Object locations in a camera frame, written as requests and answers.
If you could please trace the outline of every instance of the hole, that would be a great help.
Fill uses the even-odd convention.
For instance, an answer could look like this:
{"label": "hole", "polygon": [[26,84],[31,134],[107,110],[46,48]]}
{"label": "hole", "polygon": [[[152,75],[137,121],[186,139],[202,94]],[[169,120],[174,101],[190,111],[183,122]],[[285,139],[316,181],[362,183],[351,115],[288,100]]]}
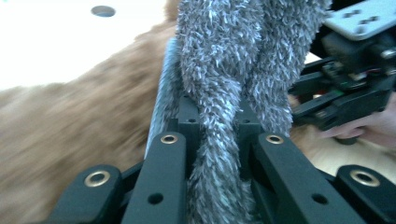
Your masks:
{"label": "hole", "polygon": [[312,195],[312,199],[316,202],[316,203],[321,203],[321,204],[327,204],[327,198],[321,194],[313,194]]}
{"label": "hole", "polygon": [[369,20],[362,20],[362,21],[359,22],[359,24],[364,25],[364,24],[367,24],[369,22],[370,22]]}
{"label": "hole", "polygon": [[177,137],[169,134],[162,137],[161,142],[163,142],[164,144],[174,144],[175,142],[177,142]]}
{"label": "hole", "polygon": [[379,180],[374,175],[362,170],[353,170],[350,172],[350,176],[364,186],[378,187],[380,185]]}
{"label": "hole", "polygon": [[108,171],[96,171],[85,178],[84,184],[87,187],[95,188],[104,185],[108,179],[110,179],[110,173]]}
{"label": "hole", "polygon": [[151,204],[158,204],[163,201],[163,195],[161,193],[154,193],[148,196],[148,202]]}
{"label": "hole", "polygon": [[349,17],[351,17],[353,15],[353,13],[346,13],[346,14],[344,14],[344,18],[349,18]]}
{"label": "hole", "polygon": [[91,9],[91,13],[98,17],[112,17],[116,14],[116,10],[108,6],[96,6]]}
{"label": "hole", "polygon": [[362,179],[364,181],[373,181],[373,179],[370,176],[368,176],[368,175],[358,174],[357,176],[358,176],[358,178],[360,178],[360,179]]}
{"label": "hole", "polygon": [[277,136],[277,135],[268,135],[265,139],[269,143],[272,143],[272,144],[282,144],[283,143],[283,138],[281,138],[280,136]]}
{"label": "hole", "polygon": [[102,181],[103,179],[105,179],[104,174],[97,174],[97,175],[93,175],[91,177],[91,181],[94,181],[94,182]]}
{"label": "hole", "polygon": [[378,21],[378,20],[379,20],[379,17],[377,17],[377,16],[370,17],[370,21]]}

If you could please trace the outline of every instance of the fuzzy fabric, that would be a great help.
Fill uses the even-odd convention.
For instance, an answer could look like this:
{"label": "fuzzy fabric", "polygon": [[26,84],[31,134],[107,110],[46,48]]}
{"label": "fuzzy fabric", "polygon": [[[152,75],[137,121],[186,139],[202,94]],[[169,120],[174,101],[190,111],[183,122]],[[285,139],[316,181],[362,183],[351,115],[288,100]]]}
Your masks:
{"label": "fuzzy fabric", "polygon": [[190,223],[251,223],[233,127],[247,97],[266,132],[289,136],[288,89],[304,67],[331,1],[183,0],[177,40],[186,93],[200,112],[201,145],[189,180]]}

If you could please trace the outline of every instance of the black mount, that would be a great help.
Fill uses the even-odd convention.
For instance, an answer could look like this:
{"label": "black mount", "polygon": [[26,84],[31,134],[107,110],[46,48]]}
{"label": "black mount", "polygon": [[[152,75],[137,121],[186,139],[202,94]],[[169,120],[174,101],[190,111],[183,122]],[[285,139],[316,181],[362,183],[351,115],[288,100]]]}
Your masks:
{"label": "black mount", "polygon": [[[146,159],[123,172],[98,165],[81,174],[41,223],[186,223],[187,180],[199,146],[198,110],[180,98],[178,119]],[[264,133],[246,102],[237,115],[241,177],[263,223],[396,223],[396,186],[358,165],[336,177],[317,170],[289,138]]]}

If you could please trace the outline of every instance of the brown furry animal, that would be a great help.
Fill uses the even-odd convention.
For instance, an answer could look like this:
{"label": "brown furry animal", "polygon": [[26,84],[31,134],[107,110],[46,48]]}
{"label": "brown furry animal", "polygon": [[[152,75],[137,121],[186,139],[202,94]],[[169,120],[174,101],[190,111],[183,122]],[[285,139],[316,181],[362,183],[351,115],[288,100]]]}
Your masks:
{"label": "brown furry animal", "polygon": [[[125,170],[142,160],[177,4],[168,0],[164,23],[75,81],[0,92],[1,223],[45,219],[65,187],[90,166]],[[396,156],[388,149],[365,142],[343,147],[318,139],[310,126],[291,136],[326,171],[359,163],[396,182]]]}

